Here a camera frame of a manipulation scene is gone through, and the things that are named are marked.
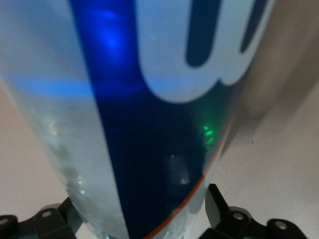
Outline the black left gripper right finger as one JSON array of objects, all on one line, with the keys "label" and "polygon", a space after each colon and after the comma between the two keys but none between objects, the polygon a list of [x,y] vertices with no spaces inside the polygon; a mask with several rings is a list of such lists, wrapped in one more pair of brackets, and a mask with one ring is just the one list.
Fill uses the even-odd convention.
[{"label": "black left gripper right finger", "polygon": [[210,184],[205,196],[205,211],[210,227],[201,239],[304,239],[306,236],[294,223],[270,219],[258,223],[245,209],[230,207],[217,185]]}]

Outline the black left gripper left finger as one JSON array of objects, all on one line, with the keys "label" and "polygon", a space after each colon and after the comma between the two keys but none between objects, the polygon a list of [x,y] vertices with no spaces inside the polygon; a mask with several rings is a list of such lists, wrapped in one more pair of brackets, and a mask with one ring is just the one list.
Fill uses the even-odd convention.
[{"label": "black left gripper left finger", "polygon": [[19,221],[15,215],[1,215],[2,239],[75,239],[83,224],[69,198],[42,208],[31,218]]}]

